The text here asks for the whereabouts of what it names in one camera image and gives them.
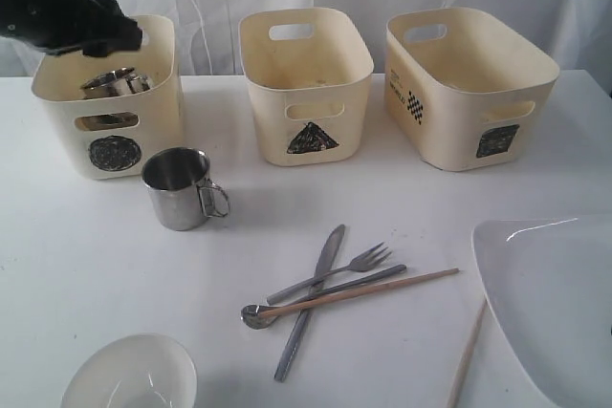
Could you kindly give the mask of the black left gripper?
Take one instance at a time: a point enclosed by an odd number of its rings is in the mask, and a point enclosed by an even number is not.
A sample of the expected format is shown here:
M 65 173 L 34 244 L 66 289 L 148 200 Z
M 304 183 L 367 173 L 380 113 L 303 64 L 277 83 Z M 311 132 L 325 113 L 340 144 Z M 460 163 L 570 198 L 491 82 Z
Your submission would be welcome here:
M 50 56 L 136 52 L 143 30 L 117 0 L 1 0 L 1 35 Z

